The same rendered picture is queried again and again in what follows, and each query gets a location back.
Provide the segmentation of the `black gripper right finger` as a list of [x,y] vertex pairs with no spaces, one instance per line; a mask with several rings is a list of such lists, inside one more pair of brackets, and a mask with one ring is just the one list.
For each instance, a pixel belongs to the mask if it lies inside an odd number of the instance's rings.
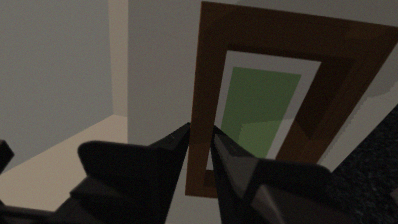
[[222,224],[240,224],[261,180],[318,185],[332,177],[319,164],[257,158],[214,125],[210,144]]

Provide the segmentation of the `brown picture frame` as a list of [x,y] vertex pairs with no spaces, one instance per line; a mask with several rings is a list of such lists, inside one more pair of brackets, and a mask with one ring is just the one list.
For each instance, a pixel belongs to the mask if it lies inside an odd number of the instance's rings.
[[316,164],[397,44],[397,26],[201,1],[185,195],[218,198],[214,125]]

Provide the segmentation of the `grey wall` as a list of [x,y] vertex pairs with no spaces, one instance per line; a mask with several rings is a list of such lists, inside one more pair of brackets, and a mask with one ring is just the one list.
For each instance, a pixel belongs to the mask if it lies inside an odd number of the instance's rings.
[[[201,1],[398,27],[398,0],[128,0],[127,144],[191,123]],[[398,44],[316,164],[331,173],[398,104]],[[218,198],[185,195],[188,150],[165,224],[222,224]]]

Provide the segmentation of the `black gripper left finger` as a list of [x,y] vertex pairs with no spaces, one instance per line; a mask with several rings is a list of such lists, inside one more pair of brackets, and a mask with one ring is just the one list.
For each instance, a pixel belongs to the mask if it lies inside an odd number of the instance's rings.
[[189,146],[190,126],[188,122],[148,146],[85,142],[78,155],[87,176],[93,172],[148,180],[154,224],[165,224]]

